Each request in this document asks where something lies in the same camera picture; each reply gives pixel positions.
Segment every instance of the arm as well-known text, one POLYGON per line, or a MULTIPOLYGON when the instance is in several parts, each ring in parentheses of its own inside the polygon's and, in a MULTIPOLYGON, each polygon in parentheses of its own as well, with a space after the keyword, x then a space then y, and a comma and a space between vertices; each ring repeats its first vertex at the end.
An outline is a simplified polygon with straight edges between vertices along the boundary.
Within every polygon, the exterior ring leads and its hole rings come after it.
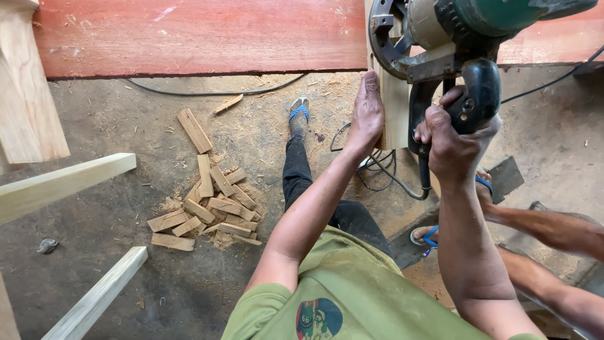
POLYGON ((368 71, 361 80, 344 149, 281 217, 246 290, 262 283, 280 283, 292 292, 298 286, 300 263, 325 229, 356 167, 373 150, 382 132, 384 109, 378 84, 375 71, 368 71))
MULTIPOLYGON (((461 91, 443 96, 446 105, 461 91)), ((443 108, 426 110, 416 140, 432 141, 429 166, 442 190, 439 215, 439 268, 459 314, 497 339, 520 333, 543 334, 516 298, 506 268, 487 230, 476 195, 478 161, 501 126, 499 116, 469 135, 460 136, 443 108)))

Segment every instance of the concrete floor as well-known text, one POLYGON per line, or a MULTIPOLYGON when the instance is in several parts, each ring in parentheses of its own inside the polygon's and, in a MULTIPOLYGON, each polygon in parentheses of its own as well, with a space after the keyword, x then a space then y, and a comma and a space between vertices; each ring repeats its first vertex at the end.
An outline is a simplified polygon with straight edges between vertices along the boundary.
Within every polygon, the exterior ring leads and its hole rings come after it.
MULTIPOLYGON (((504 98, 566 71, 568 68, 541 67, 502 72, 504 98)), ((266 88, 291 77, 141 82, 176 91, 221 91, 266 88)), ((50 83, 72 156, 2 175, 0 184, 116 152, 135 152, 138 167, 2 226, 0 266, 22 339, 41 338, 130 247, 140 245, 149 247, 149 260, 85 339, 220 338, 262 248, 233 244, 219 249, 204 237, 198 239, 193 252, 150 245, 151 233, 144 221, 163 214, 166 197, 183 197, 196 181, 196 150, 176 113, 191 108, 214 145, 213 162, 223 169, 237 165, 246 171, 246 186, 255 188, 254 198, 264 215, 259 239, 266 241, 283 212, 281 170, 289 106, 300 96, 311 101, 306 145, 316 178, 335 156, 329 152, 329 143, 350 117, 359 79, 359 73, 310 74, 274 93, 244 97, 217 117, 211 111, 229 97, 167 97, 140 90, 125 80, 50 83), (167 125, 176 131, 165 132, 167 125), (325 140, 319 142, 321 135, 325 140), (182 160, 188 168, 174 168, 175 160, 182 160), (60 246, 50 255, 36 253, 40 240, 47 237, 57 239, 60 246), (139 305, 141 298, 144 310, 139 305)), ((525 185, 503 205, 527 208, 533 200, 540 200, 553 209, 604 220, 604 211, 599 209, 604 197, 599 176, 604 170, 603 88, 601 73, 571 78, 502 107, 504 127, 487 157, 513 154, 525 178, 525 185)), ((397 176, 418 190, 414 162, 406 152, 398 155, 397 176)), ((387 179, 378 175, 369 181, 380 186, 387 179)), ((396 185, 371 192, 356 177, 345 198, 367 205, 387 237, 435 202, 435 197, 412 201, 396 185)), ((504 227, 491 228, 496 240, 515 236, 504 227)), ((561 271, 571 270, 577 263, 538 244, 532 249, 532 255, 561 271)), ((419 286, 437 283, 434 262, 434 270, 421 268, 423 262, 418 265, 421 271, 416 273, 421 275, 413 280, 419 286)))

